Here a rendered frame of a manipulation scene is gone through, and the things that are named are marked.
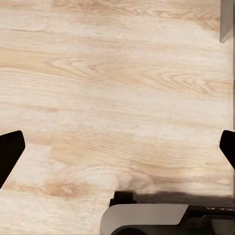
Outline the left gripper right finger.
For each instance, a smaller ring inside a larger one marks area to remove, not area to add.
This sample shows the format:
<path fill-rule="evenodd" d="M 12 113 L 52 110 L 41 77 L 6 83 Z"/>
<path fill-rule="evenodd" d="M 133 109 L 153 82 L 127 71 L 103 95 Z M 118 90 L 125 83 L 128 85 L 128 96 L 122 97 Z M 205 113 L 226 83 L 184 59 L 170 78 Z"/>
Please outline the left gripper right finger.
<path fill-rule="evenodd" d="M 220 139 L 219 147 L 235 169 L 235 132 L 224 130 Z"/>

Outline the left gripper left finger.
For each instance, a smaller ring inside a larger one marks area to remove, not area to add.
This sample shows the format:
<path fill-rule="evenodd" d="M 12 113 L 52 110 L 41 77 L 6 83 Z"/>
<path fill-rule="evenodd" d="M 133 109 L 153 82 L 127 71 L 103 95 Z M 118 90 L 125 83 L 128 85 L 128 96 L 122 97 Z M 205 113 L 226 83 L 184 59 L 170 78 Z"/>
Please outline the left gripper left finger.
<path fill-rule="evenodd" d="M 21 130 L 0 136 L 0 189 L 25 150 Z"/>

